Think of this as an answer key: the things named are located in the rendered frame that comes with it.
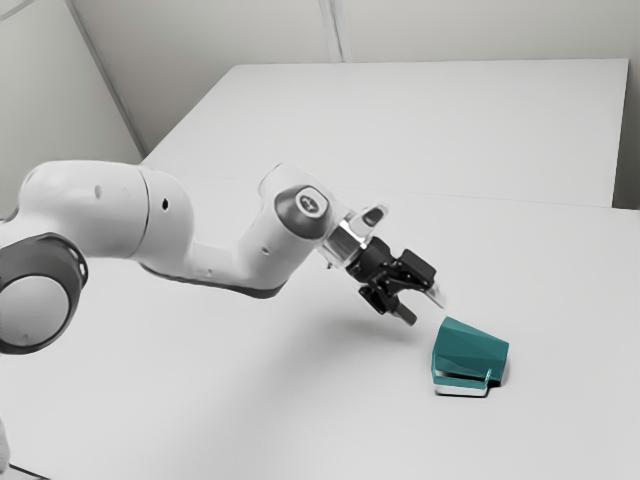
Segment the teal faceted mug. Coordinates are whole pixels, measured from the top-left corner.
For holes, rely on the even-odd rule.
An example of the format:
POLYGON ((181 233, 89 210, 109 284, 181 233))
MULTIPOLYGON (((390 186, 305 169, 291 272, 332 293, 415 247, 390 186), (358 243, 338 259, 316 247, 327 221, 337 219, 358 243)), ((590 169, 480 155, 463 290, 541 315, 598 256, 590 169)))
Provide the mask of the teal faceted mug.
POLYGON ((500 385, 509 343, 452 317, 441 323, 431 355, 435 392, 483 398, 500 385))

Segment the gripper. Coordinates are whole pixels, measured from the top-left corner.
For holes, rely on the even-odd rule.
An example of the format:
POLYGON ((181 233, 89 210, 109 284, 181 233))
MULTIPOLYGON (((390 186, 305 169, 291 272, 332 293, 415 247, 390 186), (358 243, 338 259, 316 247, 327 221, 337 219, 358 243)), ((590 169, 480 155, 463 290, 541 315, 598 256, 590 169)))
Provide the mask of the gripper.
POLYGON ((400 301, 397 295, 401 291, 422 292, 439 308, 446 307, 437 270, 409 249, 395 257, 379 237, 369 242, 346 272, 359 283, 358 293, 377 313, 392 315, 409 326, 416 323, 417 316, 400 301))

